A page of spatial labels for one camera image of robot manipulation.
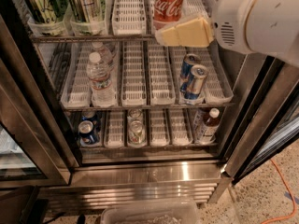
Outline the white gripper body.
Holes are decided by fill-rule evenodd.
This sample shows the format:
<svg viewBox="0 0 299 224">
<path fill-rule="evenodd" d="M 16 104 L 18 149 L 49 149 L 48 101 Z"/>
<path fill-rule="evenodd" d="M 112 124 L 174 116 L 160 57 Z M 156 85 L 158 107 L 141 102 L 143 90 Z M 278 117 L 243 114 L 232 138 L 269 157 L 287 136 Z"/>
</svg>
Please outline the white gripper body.
<svg viewBox="0 0 299 224">
<path fill-rule="evenodd" d="M 250 54 L 246 36 L 249 14 L 257 0 L 218 0 L 212 8 L 214 35 L 224 49 Z"/>
</svg>

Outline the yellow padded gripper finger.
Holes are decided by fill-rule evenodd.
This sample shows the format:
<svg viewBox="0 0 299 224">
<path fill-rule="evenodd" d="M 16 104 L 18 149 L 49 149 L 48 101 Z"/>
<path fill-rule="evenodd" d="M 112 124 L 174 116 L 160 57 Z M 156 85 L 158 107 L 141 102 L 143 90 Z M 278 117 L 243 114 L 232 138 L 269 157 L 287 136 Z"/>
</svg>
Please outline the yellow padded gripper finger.
<svg viewBox="0 0 299 224">
<path fill-rule="evenodd" d="M 199 16 L 168 24 L 155 32 L 155 38 L 165 47 L 207 48 L 214 35 L 209 20 Z"/>
</svg>

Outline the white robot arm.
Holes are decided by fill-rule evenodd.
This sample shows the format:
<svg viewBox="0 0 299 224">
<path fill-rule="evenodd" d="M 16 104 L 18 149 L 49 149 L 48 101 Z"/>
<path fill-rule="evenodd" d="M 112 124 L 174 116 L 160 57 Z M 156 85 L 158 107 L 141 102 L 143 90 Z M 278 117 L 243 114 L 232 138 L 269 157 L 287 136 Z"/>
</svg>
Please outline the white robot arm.
<svg viewBox="0 0 299 224">
<path fill-rule="evenodd" d="M 261 53 L 299 66 L 299 0 L 218 0 L 211 17 L 189 15 L 155 32 L 166 47 L 206 48 L 217 41 L 242 54 Z"/>
</svg>

